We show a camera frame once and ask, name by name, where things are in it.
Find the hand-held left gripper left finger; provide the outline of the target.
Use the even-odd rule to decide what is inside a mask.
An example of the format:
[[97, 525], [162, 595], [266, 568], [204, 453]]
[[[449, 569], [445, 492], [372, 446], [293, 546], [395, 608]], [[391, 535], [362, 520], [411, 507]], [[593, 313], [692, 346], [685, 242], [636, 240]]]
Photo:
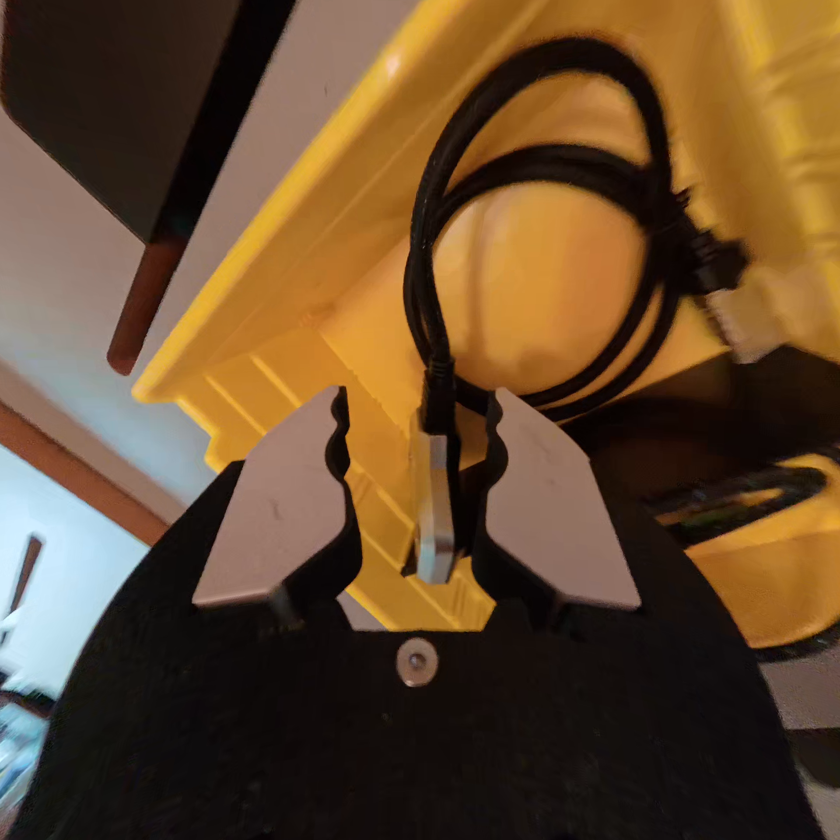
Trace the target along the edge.
[[192, 596], [203, 610], [266, 605], [299, 627], [361, 572], [347, 482], [348, 393], [331, 385], [251, 450]]

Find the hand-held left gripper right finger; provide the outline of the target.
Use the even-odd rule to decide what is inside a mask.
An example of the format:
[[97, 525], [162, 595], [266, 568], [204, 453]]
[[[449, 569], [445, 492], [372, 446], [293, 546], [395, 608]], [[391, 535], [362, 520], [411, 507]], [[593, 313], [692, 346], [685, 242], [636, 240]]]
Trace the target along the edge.
[[558, 426], [506, 388], [486, 415], [486, 485], [472, 572], [497, 603], [519, 601], [532, 627], [566, 606], [633, 613], [642, 605], [591, 462]]

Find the braided hdmi cable green plug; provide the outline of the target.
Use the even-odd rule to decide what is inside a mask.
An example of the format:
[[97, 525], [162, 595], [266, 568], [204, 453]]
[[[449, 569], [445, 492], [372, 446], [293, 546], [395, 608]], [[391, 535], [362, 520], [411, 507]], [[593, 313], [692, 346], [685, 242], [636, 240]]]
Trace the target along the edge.
[[670, 527], [735, 529], [802, 504], [827, 484], [820, 469], [772, 465], [649, 497], [643, 506]]

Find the yellow bin with divider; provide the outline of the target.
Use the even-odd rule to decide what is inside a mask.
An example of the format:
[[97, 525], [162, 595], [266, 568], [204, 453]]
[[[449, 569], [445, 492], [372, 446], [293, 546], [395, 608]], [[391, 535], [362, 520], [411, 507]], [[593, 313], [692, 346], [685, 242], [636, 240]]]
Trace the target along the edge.
[[[838, 362], [838, 2], [423, 2], [267, 199], [133, 388], [209, 435], [216, 471], [330, 385], [351, 410], [364, 561], [350, 594], [389, 629], [472, 630], [469, 559], [403, 575], [424, 360], [403, 309], [416, 194], [445, 125], [533, 47], [618, 49], [653, 85], [575, 55], [486, 117], [433, 195], [512, 154], [607, 153], [622, 184], [528, 169], [430, 233], [444, 351], [484, 390], [568, 422], [730, 353]], [[838, 444], [782, 466], [818, 496], [743, 527], [684, 529], [762, 655], [838, 636]]]

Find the grey desk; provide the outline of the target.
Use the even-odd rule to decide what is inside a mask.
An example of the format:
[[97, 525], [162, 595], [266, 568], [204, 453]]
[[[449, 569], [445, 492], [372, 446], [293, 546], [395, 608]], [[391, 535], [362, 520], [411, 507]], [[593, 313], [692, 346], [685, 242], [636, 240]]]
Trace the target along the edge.
[[[147, 361], [417, 2], [298, 2], [143, 347]], [[149, 543], [207, 486], [207, 436], [105, 360], [143, 246], [2, 113], [2, 402], [138, 509]]]

